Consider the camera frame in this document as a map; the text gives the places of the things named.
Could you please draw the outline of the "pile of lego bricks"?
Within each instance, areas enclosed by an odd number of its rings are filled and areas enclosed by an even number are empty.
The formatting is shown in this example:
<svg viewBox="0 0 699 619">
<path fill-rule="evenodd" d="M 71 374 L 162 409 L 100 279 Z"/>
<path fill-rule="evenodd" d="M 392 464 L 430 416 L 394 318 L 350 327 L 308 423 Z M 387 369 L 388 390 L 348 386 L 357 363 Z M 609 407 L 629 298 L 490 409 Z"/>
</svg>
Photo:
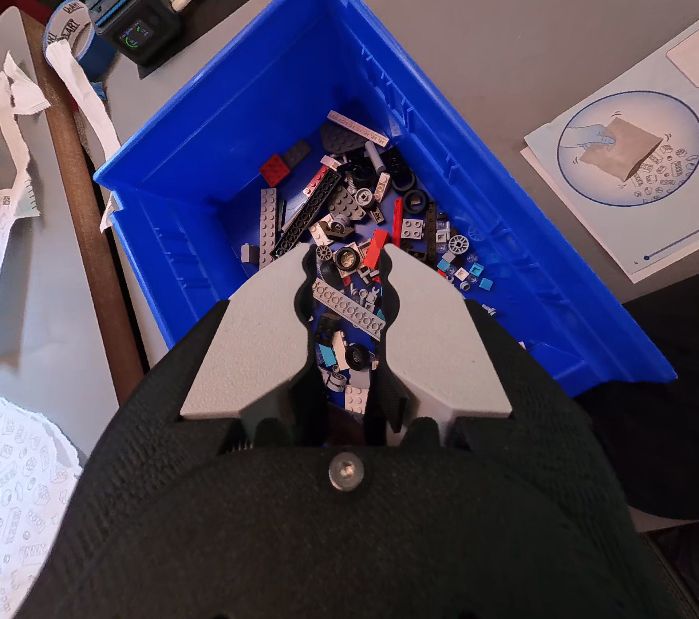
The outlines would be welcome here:
<svg viewBox="0 0 699 619">
<path fill-rule="evenodd" d="M 332 116 L 312 140 L 301 139 L 261 168 L 260 217 L 252 188 L 242 197 L 236 256 L 253 274 L 273 260 L 273 250 L 304 212 L 316 215 L 300 235 L 317 249 L 320 304 L 316 355 L 330 401 L 361 421 L 378 375 L 377 348 L 383 291 L 380 251 L 394 242 L 425 262 L 464 298 L 491 291 L 494 281 L 472 232 L 460 234 L 448 215 L 418 186 L 397 148 L 368 142 L 360 127 Z"/>
</svg>

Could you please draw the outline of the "open instruction booklet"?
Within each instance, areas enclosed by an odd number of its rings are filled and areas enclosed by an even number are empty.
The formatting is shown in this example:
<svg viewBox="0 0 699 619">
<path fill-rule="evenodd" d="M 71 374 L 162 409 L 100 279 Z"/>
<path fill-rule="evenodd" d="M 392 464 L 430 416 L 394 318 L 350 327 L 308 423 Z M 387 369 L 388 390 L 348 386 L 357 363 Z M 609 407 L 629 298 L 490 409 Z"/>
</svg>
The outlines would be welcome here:
<svg viewBox="0 0 699 619">
<path fill-rule="evenodd" d="M 698 23 L 525 141 L 525 160 L 632 282 L 696 252 Z"/>
</svg>

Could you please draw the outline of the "brown wooden table edge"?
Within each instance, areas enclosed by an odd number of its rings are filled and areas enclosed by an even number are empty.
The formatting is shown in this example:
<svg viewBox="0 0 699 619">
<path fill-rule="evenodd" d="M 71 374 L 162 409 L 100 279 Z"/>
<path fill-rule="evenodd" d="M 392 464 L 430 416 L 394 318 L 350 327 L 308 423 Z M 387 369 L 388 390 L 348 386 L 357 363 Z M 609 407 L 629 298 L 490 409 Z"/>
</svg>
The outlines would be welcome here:
<svg viewBox="0 0 699 619">
<path fill-rule="evenodd" d="M 39 87 L 51 105 L 48 128 L 112 383 L 121 406 L 150 369 L 127 281 L 112 232 L 99 230 L 102 194 L 92 179 L 92 161 L 80 142 L 74 120 L 77 106 L 43 55 L 44 21 L 50 11 L 36 0 L 1 0 L 1 12 L 10 7 L 20 10 Z"/>
</svg>

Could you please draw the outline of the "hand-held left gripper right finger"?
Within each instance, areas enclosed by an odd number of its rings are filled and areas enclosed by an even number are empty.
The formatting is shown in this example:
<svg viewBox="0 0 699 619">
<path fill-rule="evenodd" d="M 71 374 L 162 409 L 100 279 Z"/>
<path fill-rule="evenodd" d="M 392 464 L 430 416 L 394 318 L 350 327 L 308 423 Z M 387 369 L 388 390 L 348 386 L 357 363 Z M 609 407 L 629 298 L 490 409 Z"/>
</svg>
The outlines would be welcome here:
<svg viewBox="0 0 699 619">
<path fill-rule="evenodd" d="M 507 418 L 512 406 L 463 296 L 396 245 L 380 252 L 385 326 L 377 396 L 389 442 L 432 418 L 445 442 L 460 417 Z"/>
</svg>

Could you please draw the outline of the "blue tape roll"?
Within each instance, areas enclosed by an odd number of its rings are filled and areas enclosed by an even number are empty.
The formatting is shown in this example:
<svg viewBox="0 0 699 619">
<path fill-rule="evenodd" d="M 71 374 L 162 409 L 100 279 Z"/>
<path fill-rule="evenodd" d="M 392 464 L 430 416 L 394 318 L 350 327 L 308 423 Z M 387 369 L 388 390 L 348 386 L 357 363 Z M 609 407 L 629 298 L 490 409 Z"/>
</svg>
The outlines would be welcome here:
<svg viewBox="0 0 699 619">
<path fill-rule="evenodd" d="M 68 41 L 88 80 L 99 82 L 116 50 L 97 36 L 87 6 L 80 0 L 65 0 L 51 14 L 43 34 L 43 52 L 47 52 L 49 44 L 61 39 Z"/>
</svg>

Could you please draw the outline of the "blue plastic bin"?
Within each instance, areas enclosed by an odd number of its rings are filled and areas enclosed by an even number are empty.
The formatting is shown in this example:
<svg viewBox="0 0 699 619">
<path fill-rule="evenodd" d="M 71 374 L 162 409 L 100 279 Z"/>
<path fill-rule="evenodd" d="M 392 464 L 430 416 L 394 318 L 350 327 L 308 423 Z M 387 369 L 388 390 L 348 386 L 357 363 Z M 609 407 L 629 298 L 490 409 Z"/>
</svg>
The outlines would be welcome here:
<svg viewBox="0 0 699 619">
<path fill-rule="evenodd" d="M 320 168 L 331 110 L 388 135 L 420 189 L 476 241 L 494 286 L 467 294 L 570 396 L 668 383 L 666 357 L 362 0 L 274 0 L 97 170 L 170 349 L 252 273 L 259 169 L 299 140 L 289 203 Z"/>
</svg>

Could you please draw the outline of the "torn white paper bag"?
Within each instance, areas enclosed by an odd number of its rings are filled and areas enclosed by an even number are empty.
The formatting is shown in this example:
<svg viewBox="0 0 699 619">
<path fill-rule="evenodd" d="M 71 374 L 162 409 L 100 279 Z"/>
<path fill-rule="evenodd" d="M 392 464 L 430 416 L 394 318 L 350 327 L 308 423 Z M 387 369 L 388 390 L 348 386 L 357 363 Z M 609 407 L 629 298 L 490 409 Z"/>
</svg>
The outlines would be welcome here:
<svg viewBox="0 0 699 619">
<path fill-rule="evenodd" d="M 1 187 L 1 262 L 16 221 L 40 215 L 29 172 L 30 151 L 19 117 L 38 115 L 50 104 L 40 87 L 26 75 L 10 52 L 1 67 L 1 153 L 12 163 L 14 178 Z"/>
</svg>

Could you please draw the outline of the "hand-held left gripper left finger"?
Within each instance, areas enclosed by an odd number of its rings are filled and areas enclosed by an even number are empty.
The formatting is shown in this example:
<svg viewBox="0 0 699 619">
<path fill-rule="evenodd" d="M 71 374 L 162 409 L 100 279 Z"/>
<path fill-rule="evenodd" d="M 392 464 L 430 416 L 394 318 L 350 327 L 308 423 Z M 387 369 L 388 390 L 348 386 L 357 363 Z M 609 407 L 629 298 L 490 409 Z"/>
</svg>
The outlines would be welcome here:
<svg viewBox="0 0 699 619">
<path fill-rule="evenodd" d="M 249 437 L 278 418 L 296 441 L 318 441 L 316 279 L 315 246 L 301 242 L 232 294 L 181 417 L 237 418 Z"/>
</svg>

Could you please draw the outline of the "torn white paper strip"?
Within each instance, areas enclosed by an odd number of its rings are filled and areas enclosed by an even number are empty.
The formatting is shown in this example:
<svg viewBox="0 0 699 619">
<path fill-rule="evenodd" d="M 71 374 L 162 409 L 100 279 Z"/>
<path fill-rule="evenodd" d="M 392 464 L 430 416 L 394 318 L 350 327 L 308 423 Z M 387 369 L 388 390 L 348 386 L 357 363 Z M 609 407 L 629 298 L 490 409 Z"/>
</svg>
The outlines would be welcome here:
<svg viewBox="0 0 699 619">
<path fill-rule="evenodd" d="M 50 43 L 46 49 L 46 59 L 92 126 L 105 159 L 109 160 L 121 147 L 118 135 L 103 101 L 73 56 L 69 42 L 61 39 Z"/>
</svg>

